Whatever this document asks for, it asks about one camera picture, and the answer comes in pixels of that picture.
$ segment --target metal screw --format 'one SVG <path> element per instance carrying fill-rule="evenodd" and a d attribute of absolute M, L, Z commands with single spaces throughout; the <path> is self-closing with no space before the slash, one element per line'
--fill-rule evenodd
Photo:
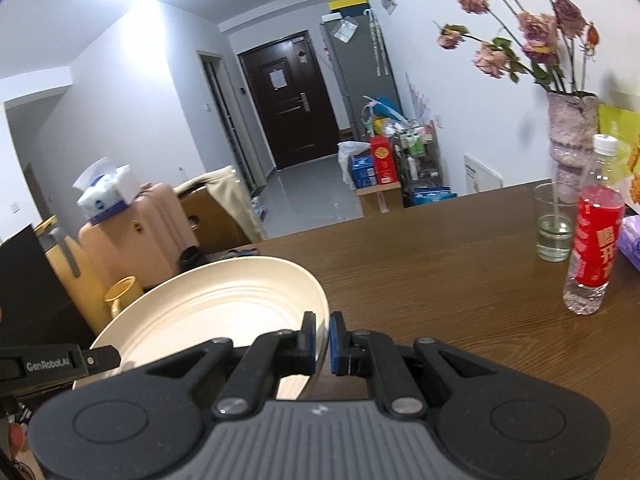
<path fill-rule="evenodd" d="M 423 409 L 424 405 L 413 397 L 400 397 L 391 403 L 391 409 L 398 415 L 415 415 Z"/>
<path fill-rule="evenodd" d="M 216 408 L 223 415 L 241 415 L 249 409 L 249 404 L 240 397 L 229 397 L 222 399 Z"/>

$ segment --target pink suitcase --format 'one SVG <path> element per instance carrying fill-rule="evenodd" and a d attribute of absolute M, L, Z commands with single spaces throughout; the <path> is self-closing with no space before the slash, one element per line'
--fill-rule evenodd
<path fill-rule="evenodd" d="M 122 213 L 78 233 L 80 244 L 108 287 L 135 276 L 142 287 L 177 276 L 178 257 L 197 246 L 180 200 L 167 184 L 143 191 Z"/>

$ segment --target gray refrigerator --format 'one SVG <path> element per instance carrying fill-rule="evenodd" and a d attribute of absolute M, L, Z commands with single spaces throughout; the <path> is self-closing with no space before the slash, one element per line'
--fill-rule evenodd
<path fill-rule="evenodd" d="M 402 111 L 402 108 L 391 66 L 389 66 L 389 75 L 385 74 L 382 53 L 380 53 L 381 75 L 377 74 L 369 18 L 357 16 L 353 19 L 358 22 L 358 28 L 349 43 L 344 43 L 334 36 L 340 20 L 321 23 L 320 28 L 329 49 L 331 64 L 338 80 L 344 106 L 347 108 L 353 135 L 357 139 L 364 139 L 367 137 L 367 130 L 362 123 L 361 114 L 367 101 L 362 97 L 363 95 L 373 98 L 384 96 L 398 107 L 398 110 Z"/>

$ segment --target tile floor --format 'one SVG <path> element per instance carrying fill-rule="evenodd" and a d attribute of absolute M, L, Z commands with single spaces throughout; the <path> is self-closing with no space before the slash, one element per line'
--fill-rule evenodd
<path fill-rule="evenodd" d="M 269 238 L 362 217 L 360 202 L 342 181 L 337 156 L 279 171 L 260 198 Z"/>

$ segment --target beige cloth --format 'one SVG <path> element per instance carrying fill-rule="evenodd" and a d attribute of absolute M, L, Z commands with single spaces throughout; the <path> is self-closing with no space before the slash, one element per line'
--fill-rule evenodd
<path fill-rule="evenodd" d="M 238 222 L 238 225 L 252 243 L 267 239 L 262 222 L 255 215 L 254 206 L 236 177 L 236 170 L 234 170 L 233 166 L 205 173 L 181 184 L 174 191 L 177 195 L 181 195 L 203 184 L 207 186 L 209 194 Z"/>

